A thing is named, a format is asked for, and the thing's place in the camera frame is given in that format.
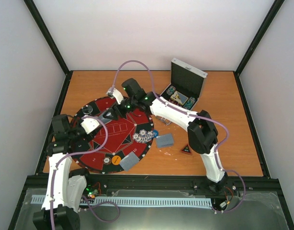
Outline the aluminium poker chip case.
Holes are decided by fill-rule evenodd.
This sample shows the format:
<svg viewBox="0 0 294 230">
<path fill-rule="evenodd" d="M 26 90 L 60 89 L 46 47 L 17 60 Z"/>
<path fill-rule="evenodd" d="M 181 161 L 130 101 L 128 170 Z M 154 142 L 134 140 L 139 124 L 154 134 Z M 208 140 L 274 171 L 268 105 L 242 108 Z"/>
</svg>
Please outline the aluminium poker chip case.
<svg viewBox="0 0 294 230">
<path fill-rule="evenodd" d="M 167 124 L 172 122 L 186 130 L 189 123 L 195 120 L 195 117 L 191 116 L 191 114 L 193 114 L 192 109 L 201 97 L 207 75 L 208 73 L 177 58 L 172 59 L 171 81 L 159 96 L 164 102 L 162 103 L 159 100 L 155 100 L 155 105 L 151 106 L 155 112 L 154 115 L 157 118 L 164 120 Z M 170 99 L 171 96 L 167 95 L 166 90 L 171 85 L 176 88 L 176 91 L 182 93 L 188 98 L 194 97 L 196 99 L 191 110 L 185 109 L 183 105 Z"/>
</svg>

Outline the blue small blind button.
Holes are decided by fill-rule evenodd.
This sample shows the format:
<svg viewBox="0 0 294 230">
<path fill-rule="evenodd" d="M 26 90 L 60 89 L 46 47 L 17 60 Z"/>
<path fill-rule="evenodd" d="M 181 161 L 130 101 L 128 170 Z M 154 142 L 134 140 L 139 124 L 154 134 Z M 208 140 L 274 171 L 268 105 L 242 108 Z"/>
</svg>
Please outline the blue small blind button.
<svg viewBox="0 0 294 230">
<path fill-rule="evenodd" d="M 157 130 L 153 130 L 153 137 L 156 138 L 159 135 L 159 132 Z"/>
</svg>

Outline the orange black poker chip stack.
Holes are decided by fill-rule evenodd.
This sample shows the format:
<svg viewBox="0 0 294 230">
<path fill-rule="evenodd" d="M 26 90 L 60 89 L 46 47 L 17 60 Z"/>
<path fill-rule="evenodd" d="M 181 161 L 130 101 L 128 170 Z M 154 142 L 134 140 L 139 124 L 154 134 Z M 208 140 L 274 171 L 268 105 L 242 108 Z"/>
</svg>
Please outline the orange black poker chip stack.
<svg viewBox="0 0 294 230">
<path fill-rule="evenodd" d="M 105 165 L 109 165 L 111 163 L 111 158 L 110 157 L 105 157 L 103 160 Z"/>
</svg>

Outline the grey card deck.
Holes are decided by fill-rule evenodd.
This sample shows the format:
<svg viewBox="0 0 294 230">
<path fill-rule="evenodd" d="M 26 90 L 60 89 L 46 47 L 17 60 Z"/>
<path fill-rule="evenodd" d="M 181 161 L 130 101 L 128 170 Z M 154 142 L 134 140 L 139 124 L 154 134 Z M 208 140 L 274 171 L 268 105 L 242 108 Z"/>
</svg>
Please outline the grey card deck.
<svg viewBox="0 0 294 230">
<path fill-rule="evenodd" d="M 109 108 L 109 109 L 106 109 L 105 111 L 103 111 L 100 115 L 98 115 L 97 118 L 99 119 L 99 124 L 106 125 L 110 122 L 117 121 L 118 115 L 114 111 L 114 109 Z"/>
</svg>

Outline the orange big blind button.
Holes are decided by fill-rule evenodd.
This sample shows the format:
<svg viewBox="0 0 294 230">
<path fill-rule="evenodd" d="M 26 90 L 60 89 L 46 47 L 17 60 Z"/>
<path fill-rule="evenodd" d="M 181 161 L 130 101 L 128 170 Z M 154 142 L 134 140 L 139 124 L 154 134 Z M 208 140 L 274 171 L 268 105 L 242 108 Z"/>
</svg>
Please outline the orange big blind button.
<svg viewBox="0 0 294 230">
<path fill-rule="evenodd" d="M 115 155 L 115 156 L 112 157 L 111 163 L 113 165 L 119 165 L 120 164 L 120 161 L 121 161 L 121 157 L 118 156 L 118 155 Z"/>
</svg>

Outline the clear dealer button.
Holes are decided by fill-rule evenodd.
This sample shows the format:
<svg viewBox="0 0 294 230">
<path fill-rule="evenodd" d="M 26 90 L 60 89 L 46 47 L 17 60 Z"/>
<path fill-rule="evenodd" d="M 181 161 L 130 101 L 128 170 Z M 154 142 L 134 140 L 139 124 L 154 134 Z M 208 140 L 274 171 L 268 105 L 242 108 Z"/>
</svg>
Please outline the clear dealer button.
<svg viewBox="0 0 294 230">
<path fill-rule="evenodd" d="M 93 108 L 91 105 L 86 105 L 82 108 L 82 112 L 84 115 L 89 115 L 93 112 Z"/>
</svg>

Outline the red black triangular button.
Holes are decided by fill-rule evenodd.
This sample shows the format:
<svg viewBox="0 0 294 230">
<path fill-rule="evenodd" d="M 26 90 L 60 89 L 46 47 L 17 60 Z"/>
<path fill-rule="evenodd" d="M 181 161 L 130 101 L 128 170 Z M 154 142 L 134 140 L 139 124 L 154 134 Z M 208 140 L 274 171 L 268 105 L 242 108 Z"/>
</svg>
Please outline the red black triangular button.
<svg viewBox="0 0 294 230">
<path fill-rule="evenodd" d="M 189 144 L 186 144 L 182 149 L 181 153 L 187 154 L 187 155 L 192 155 L 191 149 L 189 147 Z"/>
</svg>

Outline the grey playing cards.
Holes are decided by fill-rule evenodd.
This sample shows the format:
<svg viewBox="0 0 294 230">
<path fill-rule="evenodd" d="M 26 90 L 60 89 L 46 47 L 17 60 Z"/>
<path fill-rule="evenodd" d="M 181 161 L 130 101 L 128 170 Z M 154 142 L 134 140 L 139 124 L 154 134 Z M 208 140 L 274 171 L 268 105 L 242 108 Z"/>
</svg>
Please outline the grey playing cards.
<svg viewBox="0 0 294 230">
<path fill-rule="evenodd" d="M 158 148 L 166 148 L 174 145 L 172 133 L 160 135 L 156 137 L 156 145 Z"/>
</svg>

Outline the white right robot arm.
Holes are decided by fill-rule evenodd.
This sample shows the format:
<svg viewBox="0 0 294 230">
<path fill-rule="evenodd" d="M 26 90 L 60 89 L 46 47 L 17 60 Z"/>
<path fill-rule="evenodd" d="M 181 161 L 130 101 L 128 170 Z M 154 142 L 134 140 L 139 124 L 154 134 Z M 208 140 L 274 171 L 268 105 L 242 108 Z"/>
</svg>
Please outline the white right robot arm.
<svg viewBox="0 0 294 230">
<path fill-rule="evenodd" d="M 227 180 L 220 158 L 218 156 L 218 131 L 215 121 L 208 112 L 183 109 L 155 92 L 145 92 L 133 78 L 122 83 L 127 94 L 122 93 L 114 86 L 108 89 L 107 96 L 115 99 L 115 103 L 105 113 L 105 118 L 118 120 L 125 117 L 126 113 L 139 109 L 148 115 L 162 117 L 183 128 L 188 135 L 188 144 L 192 150 L 198 153 L 206 170 L 207 181 L 204 186 L 212 193 L 218 194 L 223 190 Z"/>
</svg>

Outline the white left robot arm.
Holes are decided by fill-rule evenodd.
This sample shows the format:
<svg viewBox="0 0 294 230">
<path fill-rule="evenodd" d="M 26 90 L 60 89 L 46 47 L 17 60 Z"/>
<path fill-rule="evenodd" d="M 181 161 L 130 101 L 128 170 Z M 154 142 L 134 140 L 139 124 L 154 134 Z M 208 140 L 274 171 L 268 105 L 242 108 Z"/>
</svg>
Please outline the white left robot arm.
<svg viewBox="0 0 294 230">
<path fill-rule="evenodd" d="M 47 192 L 41 210 L 33 215 L 33 224 L 38 230 L 78 230 L 81 197 L 92 190 L 93 181 L 87 169 L 70 170 L 76 155 L 72 147 L 105 124 L 99 117 L 88 115 L 75 120 L 74 127 L 67 115 L 54 116 L 51 124 L 54 141 L 47 147 Z"/>
</svg>

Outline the blue white poker chips pile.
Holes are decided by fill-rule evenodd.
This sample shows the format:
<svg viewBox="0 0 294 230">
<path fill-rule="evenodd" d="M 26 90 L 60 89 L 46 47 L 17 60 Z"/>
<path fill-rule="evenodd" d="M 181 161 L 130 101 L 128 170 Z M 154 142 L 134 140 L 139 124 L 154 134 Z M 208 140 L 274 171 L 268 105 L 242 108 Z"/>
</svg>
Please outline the blue white poker chips pile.
<svg viewBox="0 0 294 230">
<path fill-rule="evenodd" d="M 146 131 L 144 129 L 140 130 L 139 133 L 134 133 L 133 139 L 138 143 L 147 143 L 154 138 L 154 133 L 152 131 Z"/>
</svg>

